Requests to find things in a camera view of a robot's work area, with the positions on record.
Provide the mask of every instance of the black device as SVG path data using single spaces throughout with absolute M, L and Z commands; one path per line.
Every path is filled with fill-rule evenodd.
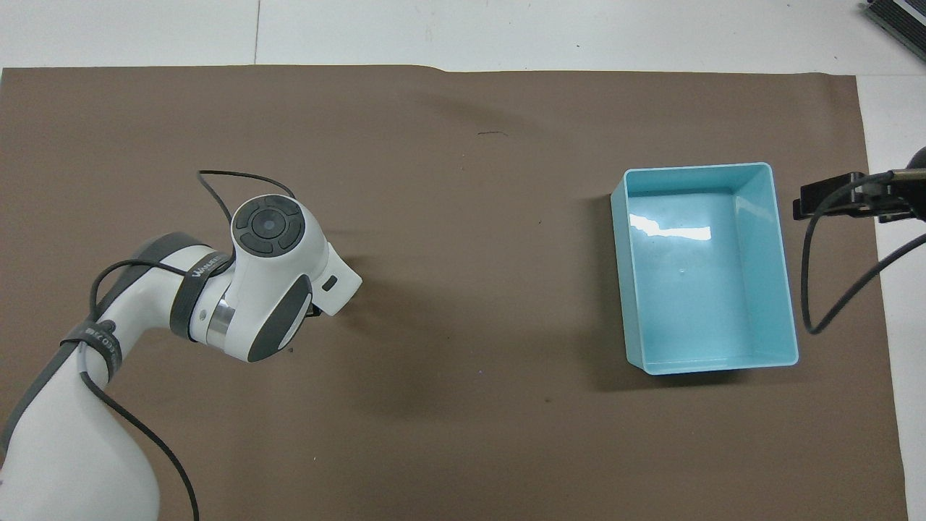
M 914 248 L 926 244 L 926 234 L 923 234 L 881 259 L 846 290 L 819 324 L 814 325 L 810 320 L 807 271 L 810 264 L 810 242 L 817 221 L 825 215 L 848 215 L 877 217 L 879 222 L 904 219 L 926 222 L 926 146 L 913 156 L 905 169 L 871 175 L 850 172 L 801 186 L 800 198 L 793 203 L 793 213 L 796 221 L 810 219 L 801 257 L 801 314 L 804 327 L 816 335 L 884 268 Z

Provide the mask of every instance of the plastic bin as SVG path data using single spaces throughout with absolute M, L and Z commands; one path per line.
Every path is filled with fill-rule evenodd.
M 611 212 L 628 362 L 651 375 L 797 362 L 768 164 L 629 170 Z

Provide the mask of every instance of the tabletop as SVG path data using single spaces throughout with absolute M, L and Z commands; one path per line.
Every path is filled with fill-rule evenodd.
M 882 172 L 905 166 L 926 146 L 916 124 L 926 118 L 926 63 L 866 19 L 862 7 L 809 0 L 13 2 L 0 5 L 0 67 L 416 64 L 848 74 L 857 76 L 868 169 Z M 926 225 L 875 230 L 884 256 Z M 911 519 L 926 519 L 926 449 L 919 443 L 926 384 L 918 371 L 926 365 L 926 279 L 916 269 L 925 261 L 926 250 L 914 251 L 881 277 Z

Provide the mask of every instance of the circular button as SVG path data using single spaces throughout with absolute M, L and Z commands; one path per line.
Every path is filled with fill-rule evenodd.
M 282 213 L 272 209 L 259 211 L 251 221 L 251 229 L 264 239 L 280 236 L 285 228 L 286 218 Z

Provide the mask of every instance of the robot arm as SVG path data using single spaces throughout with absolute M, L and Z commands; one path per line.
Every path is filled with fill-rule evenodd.
M 120 356 L 150 328 L 255 362 L 279 352 L 309 310 L 335 314 L 361 279 L 338 257 L 315 217 L 293 198 L 245 202 L 231 220 L 234 263 L 186 234 L 164 235 L 136 252 L 148 266 L 124 271 L 99 307 Z M 154 520 L 158 489 L 132 438 L 83 384 L 81 358 L 103 388 L 118 364 L 65 341 L 11 415 L 2 438 L 0 519 Z

